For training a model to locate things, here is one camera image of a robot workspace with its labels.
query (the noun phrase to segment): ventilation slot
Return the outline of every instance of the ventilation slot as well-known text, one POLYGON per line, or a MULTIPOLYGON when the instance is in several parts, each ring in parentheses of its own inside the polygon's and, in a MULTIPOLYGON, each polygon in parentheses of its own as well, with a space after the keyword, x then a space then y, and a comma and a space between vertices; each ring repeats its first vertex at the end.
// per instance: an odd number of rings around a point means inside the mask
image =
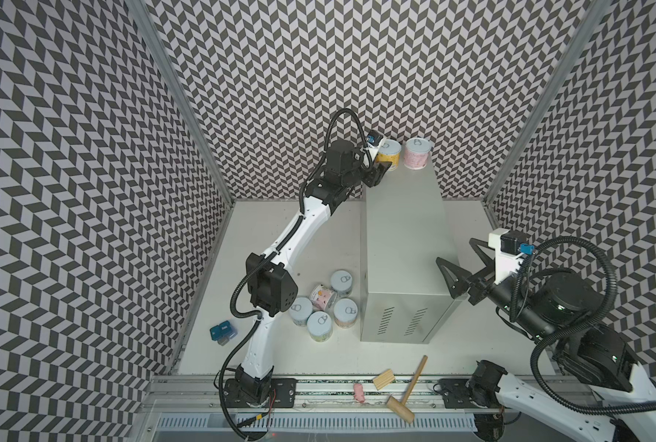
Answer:
POLYGON ((158 429, 199 429, 208 427, 208 414, 183 413, 165 415, 158 422, 158 429))
MULTIPOLYGON (((237 415, 237 422, 252 417, 253 414, 237 415)), ((472 414, 445 416, 444 414, 417 414, 412 424, 392 415, 382 413, 278 413, 269 419, 262 418, 245 427, 246 431, 266 431, 267 425, 272 430, 282 431, 326 431, 330 433, 389 433, 389 432, 443 432, 476 431, 472 414)))
POLYGON ((419 323, 421 323, 421 318, 423 318, 427 310, 428 308, 422 308, 421 310, 416 311, 412 318, 412 322, 409 323, 409 326, 406 327, 406 331, 404 331, 404 336, 409 336, 410 334, 414 333, 414 330, 416 330, 416 328, 419 326, 419 323))
POLYGON ((392 319, 393 311, 394 307, 389 307, 382 312, 382 318, 380 319, 380 326, 377 328, 377 334, 387 333, 387 327, 389 326, 389 322, 392 319))

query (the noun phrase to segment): wooden block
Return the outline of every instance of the wooden block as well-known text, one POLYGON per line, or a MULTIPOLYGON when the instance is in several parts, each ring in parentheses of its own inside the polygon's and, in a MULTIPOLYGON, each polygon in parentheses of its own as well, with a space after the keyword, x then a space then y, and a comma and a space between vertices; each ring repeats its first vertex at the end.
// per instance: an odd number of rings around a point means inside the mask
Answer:
POLYGON ((414 422, 414 413, 406 408, 406 405, 402 402, 394 399, 394 396, 389 396, 389 399, 387 399, 387 408, 394 411, 394 413, 401 417, 406 423, 411 424, 414 422))
POLYGON ((391 368, 387 370, 385 373, 382 373, 381 375, 373 379, 373 384, 375 384, 375 387, 378 390, 382 390, 384 387, 386 387, 388 384, 391 384, 392 382, 394 382, 394 373, 392 372, 391 368))

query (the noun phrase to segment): white table surface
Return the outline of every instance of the white table surface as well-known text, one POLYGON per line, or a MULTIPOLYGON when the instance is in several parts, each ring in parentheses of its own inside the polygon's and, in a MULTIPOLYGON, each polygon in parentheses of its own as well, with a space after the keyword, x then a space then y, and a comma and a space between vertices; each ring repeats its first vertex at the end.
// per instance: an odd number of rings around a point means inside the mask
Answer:
MULTIPOLYGON (((299 257, 294 280, 299 296, 307 296, 319 283, 329 283, 338 269, 360 274, 360 201, 347 201, 316 233, 299 257)), ((479 201, 444 201, 453 229, 461 265, 470 271, 482 268, 468 246, 471 237, 487 238, 491 227, 479 201)), ((230 225, 209 279, 198 316, 178 368, 178 374, 215 374, 230 350, 246 335, 252 319, 237 319, 230 313, 230 295, 244 276, 244 261, 251 252, 262 252, 286 227, 296 213, 297 202, 241 201, 234 208, 230 225), (210 328, 230 320, 238 336, 221 346, 210 338, 210 328)), ((359 296, 357 287, 351 297, 359 296)), ((252 308, 244 289, 237 302, 240 311, 252 308)), ((529 355, 534 344, 510 330, 495 315, 495 305, 487 299, 478 305, 464 301, 436 333, 429 344, 360 342, 360 323, 349 329, 334 326, 325 342, 315 342, 305 327, 297 327, 288 314, 274 327, 274 374, 369 374, 391 368, 395 374, 411 374, 421 357, 428 355, 424 374, 471 374, 480 359, 488 359, 511 373, 528 375, 529 355)), ((244 359, 241 349, 231 361, 244 359)), ((539 359, 543 375, 553 375, 545 354, 539 359)))

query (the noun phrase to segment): red wire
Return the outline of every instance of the red wire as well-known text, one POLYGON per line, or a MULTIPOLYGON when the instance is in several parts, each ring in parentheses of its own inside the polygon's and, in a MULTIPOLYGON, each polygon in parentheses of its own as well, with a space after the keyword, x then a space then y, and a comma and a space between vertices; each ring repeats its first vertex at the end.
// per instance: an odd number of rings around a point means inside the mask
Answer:
POLYGON ((276 399, 276 390, 274 390, 274 395, 271 397, 271 402, 269 403, 269 411, 267 411, 267 429, 269 429, 269 416, 271 415, 271 408, 274 406, 275 399, 276 399))

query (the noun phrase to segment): mounting plate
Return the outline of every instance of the mounting plate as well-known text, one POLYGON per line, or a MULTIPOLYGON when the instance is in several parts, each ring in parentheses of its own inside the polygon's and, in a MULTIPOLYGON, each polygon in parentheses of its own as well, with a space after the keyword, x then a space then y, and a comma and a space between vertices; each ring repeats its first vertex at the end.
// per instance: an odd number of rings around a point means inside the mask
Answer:
MULTIPOLYGON (((257 408, 258 404, 248 404, 240 399, 240 388, 237 381, 227 379, 225 382, 226 403, 228 408, 257 408)), ((272 378, 271 390, 276 391, 274 408, 293 408, 293 400, 296 396, 296 379, 295 378, 272 378)))
POLYGON ((475 407, 470 400, 470 392, 465 386, 468 379, 439 379, 438 387, 434 386, 435 391, 441 394, 443 406, 452 408, 473 408, 475 407))

